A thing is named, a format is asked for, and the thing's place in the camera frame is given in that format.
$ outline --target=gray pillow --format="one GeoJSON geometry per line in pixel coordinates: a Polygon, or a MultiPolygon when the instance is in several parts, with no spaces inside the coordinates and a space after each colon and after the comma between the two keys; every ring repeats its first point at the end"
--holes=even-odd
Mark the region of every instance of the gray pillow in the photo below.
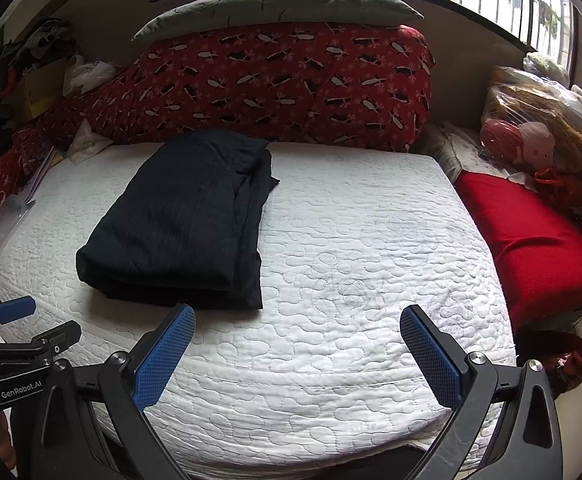
{"type": "Polygon", "coordinates": [[[397,27],[422,15],[401,0],[198,0],[164,12],[134,41],[153,42],[193,32],[281,22],[334,22],[397,27]]]}

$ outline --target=red cushion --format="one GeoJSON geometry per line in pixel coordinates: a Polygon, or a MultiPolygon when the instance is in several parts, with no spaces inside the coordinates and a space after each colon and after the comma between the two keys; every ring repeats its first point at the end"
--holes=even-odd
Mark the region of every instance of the red cushion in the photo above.
{"type": "Polygon", "coordinates": [[[513,329],[582,307],[582,235],[538,194],[463,171],[455,189],[493,254],[513,329]]]}

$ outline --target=pink plush toy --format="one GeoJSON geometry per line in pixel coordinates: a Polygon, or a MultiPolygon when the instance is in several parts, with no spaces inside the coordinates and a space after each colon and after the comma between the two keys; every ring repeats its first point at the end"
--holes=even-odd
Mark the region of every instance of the pink plush toy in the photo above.
{"type": "Polygon", "coordinates": [[[543,123],[519,126],[498,119],[487,119],[480,131],[480,140],[494,160],[522,166],[523,171],[551,168],[555,138],[543,123]]]}
{"type": "Polygon", "coordinates": [[[544,123],[523,123],[518,126],[522,136],[522,161],[535,171],[553,166],[555,137],[544,123]]]}

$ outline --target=metal screw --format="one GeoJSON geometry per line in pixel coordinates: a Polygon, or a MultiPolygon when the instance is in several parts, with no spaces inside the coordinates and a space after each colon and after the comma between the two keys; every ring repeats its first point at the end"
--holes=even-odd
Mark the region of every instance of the metal screw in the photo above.
{"type": "Polygon", "coordinates": [[[487,356],[482,352],[471,352],[469,354],[469,359],[471,360],[471,363],[476,365],[483,365],[487,362],[487,356]]]}
{"type": "Polygon", "coordinates": [[[541,372],[544,369],[542,363],[537,359],[531,359],[529,361],[529,368],[531,368],[534,372],[541,372]]]}
{"type": "Polygon", "coordinates": [[[66,367],[68,367],[68,365],[69,361],[66,359],[58,359],[55,363],[53,363],[54,368],[57,370],[64,370],[66,367]]]}
{"type": "Polygon", "coordinates": [[[113,352],[110,359],[114,364],[121,365],[127,360],[128,357],[129,354],[127,354],[125,351],[119,350],[117,352],[113,352]]]}

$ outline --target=cardboard box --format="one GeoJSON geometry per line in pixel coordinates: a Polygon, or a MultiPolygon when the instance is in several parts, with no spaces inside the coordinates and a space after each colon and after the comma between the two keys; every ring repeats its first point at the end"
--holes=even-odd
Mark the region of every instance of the cardboard box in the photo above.
{"type": "Polygon", "coordinates": [[[18,126],[46,112],[62,99],[62,85],[68,62],[58,59],[25,74],[12,94],[14,121],[18,126]]]}

